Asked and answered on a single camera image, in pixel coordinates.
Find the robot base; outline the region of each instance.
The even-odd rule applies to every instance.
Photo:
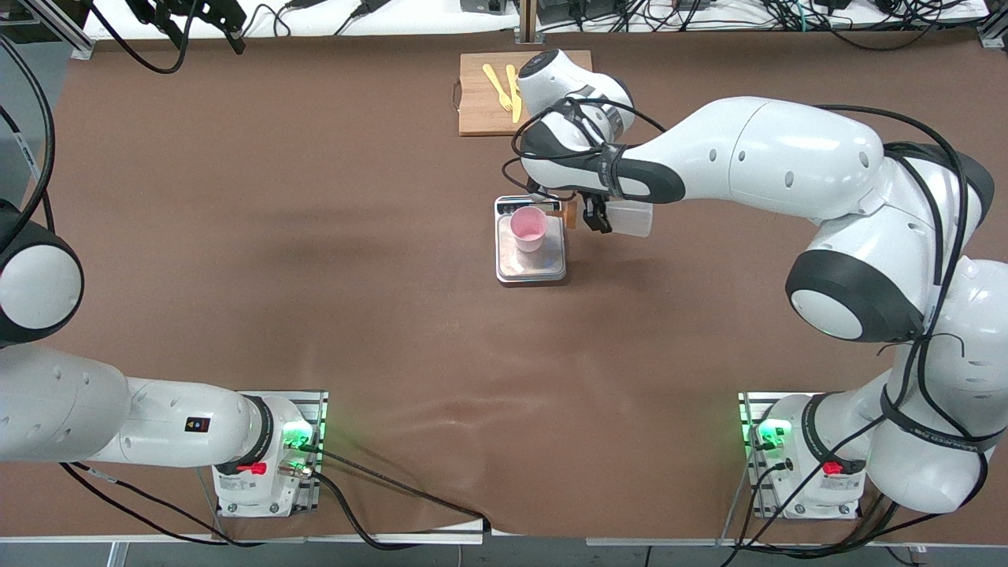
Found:
[[[265,395],[263,402],[273,414],[273,438],[259,461],[261,474],[243,470],[223,474],[214,469],[214,488],[220,514],[228,518],[283,518],[290,516],[302,478],[280,474],[280,466],[304,465],[307,455],[291,445],[310,442],[311,425],[304,421],[294,404],[279,395]]]
[[[743,421],[752,446],[773,446],[764,450],[754,449],[752,457],[757,478],[778,463],[787,466],[784,470],[771,472],[767,477],[772,488],[760,487],[761,492],[770,492],[766,502],[771,512],[766,514],[764,508],[763,516],[772,515],[809,473],[816,471],[780,516],[788,520],[856,520],[859,500],[864,493],[865,471],[827,474],[820,467],[801,430],[803,410],[811,400],[810,395],[748,392],[743,398]]]

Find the red button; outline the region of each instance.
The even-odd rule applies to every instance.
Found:
[[[239,465],[238,470],[248,470],[252,474],[266,474],[266,463],[252,463],[251,465]]]
[[[840,474],[844,472],[844,467],[838,462],[830,461],[823,463],[823,472],[827,474]]]

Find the white round joint cap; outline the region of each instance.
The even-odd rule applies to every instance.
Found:
[[[25,329],[62,322],[81,303],[83,275],[66,251],[40,244],[14,254],[0,271],[0,311]]]
[[[791,305],[805,322],[830,336],[854,340],[864,331],[844,304],[818,292],[798,290],[791,294]]]

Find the yellow utensil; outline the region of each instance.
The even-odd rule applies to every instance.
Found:
[[[497,89],[497,101],[501,103],[504,110],[511,110],[511,99],[508,98],[504,89],[501,88],[500,81],[497,80],[497,73],[494,72],[493,66],[489,63],[483,64],[483,73],[486,74],[487,79],[489,79],[490,82],[494,84],[494,88]]]
[[[518,94],[518,83],[515,81],[518,75],[514,71],[514,66],[507,66],[507,82],[511,85],[511,123],[517,124],[521,117],[521,95]]]

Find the black strap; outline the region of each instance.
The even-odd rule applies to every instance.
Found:
[[[604,143],[602,144],[602,153],[599,154],[599,182],[617,199],[623,199],[623,188],[620,187],[620,177],[616,169],[619,166],[620,157],[626,150],[626,144]]]
[[[239,466],[259,462],[263,455],[266,454],[266,449],[269,449],[270,440],[273,439],[273,413],[269,411],[269,407],[258,395],[246,395],[245,398],[259,409],[259,418],[262,420],[262,427],[259,429],[259,439],[256,441],[255,447],[252,447],[245,455],[233,461],[217,465],[215,468],[221,474],[238,474],[240,472],[238,470]]]
[[[815,410],[818,409],[820,404],[822,404],[827,396],[833,395],[834,393],[837,392],[830,391],[827,393],[816,393],[815,395],[812,395],[812,399],[808,401],[808,404],[805,404],[804,409],[801,410],[801,434],[805,438],[805,445],[808,446],[808,452],[815,457],[820,464],[834,461],[843,467],[844,474],[855,474],[864,470],[865,461],[849,461],[838,457],[836,453],[831,452],[826,444],[823,443],[823,440],[818,436],[818,432],[815,431]]]
[[[882,415],[890,422],[896,424],[896,427],[918,439],[923,439],[928,443],[940,447],[949,447],[950,449],[958,449],[969,453],[983,453],[997,445],[998,441],[1001,440],[1001,436],[1005,433],[1005,430],[1002,429],[997,433],[982,437],[963,437],[931,429],[917,423],[897,410],[892,405],[892,401],[889,400],[889,392],[886,391],[886,386],[884,385],[882,386],[882,399],[879,401],[879,405],[882,407]]]

